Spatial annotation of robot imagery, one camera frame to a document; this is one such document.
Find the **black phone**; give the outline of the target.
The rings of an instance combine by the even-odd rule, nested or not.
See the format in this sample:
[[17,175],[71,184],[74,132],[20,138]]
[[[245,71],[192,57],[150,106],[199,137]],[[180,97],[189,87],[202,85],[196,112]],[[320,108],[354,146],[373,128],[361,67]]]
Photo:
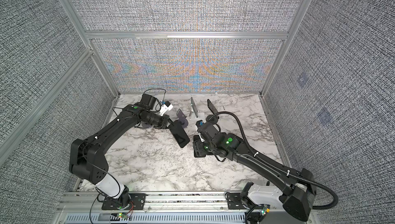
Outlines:
[[204,143],[201,142],[200,138],[198,135],[193,136],[193,150],[194,150],[194,157],[195,158],[204,158],[206,157],[205,151],[204,151]]
[[172,121],[169,124],[169,130],[180,148],[184,148],[190,142],[190,139],[179,120]]

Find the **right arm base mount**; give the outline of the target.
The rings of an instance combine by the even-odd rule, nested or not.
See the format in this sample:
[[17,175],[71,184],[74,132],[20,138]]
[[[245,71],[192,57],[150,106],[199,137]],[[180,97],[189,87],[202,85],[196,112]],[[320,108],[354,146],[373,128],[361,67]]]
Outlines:
[[245,215],[267,215],[270,211],[270,205],[256,204],[241,192],[225,192],[224,196],[230,210],[242,210]]

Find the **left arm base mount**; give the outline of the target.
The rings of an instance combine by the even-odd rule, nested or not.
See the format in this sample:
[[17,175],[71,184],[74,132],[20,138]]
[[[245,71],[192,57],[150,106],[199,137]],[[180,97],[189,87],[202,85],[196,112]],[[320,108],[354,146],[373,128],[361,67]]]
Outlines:
[[105,197],[102,201],[102,210],[143,210],[147,195],[145,193],[126,193],[120,198]]

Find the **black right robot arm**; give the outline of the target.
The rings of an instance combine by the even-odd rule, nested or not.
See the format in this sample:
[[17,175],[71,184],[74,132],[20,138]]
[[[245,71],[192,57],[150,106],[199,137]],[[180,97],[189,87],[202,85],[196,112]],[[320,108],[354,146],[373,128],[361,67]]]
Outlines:
[[313,180],[309,170],[303,168],[298,171],[278,163],[259,153],[239,136],[220,132],[211,122],[198,121],[196,127],[198,134],[194,136],[194,157],[213,155],[220,162],[228,159],[250,168],[281,190],[282,195],[278,199],[288,214],[302,222],[309,219],[316,187],[296,179],[297,176]]

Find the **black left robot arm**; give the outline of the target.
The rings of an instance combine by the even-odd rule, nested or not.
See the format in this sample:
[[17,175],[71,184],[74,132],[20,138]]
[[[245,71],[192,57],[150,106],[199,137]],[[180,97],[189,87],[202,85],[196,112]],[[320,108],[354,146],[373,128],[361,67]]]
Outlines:
[[161,116],[153,110],[155,103],[153,96],[143,94],[138,103],[122,108],[116,118],[100,131],[83,140],[76,139],[71,145],[69,171],[95,185],[99,194],[118,209],[129,207],[129,190],[109,173],[106,153],[124,133],[141,122],[154,128],[174,127],[168,115]]

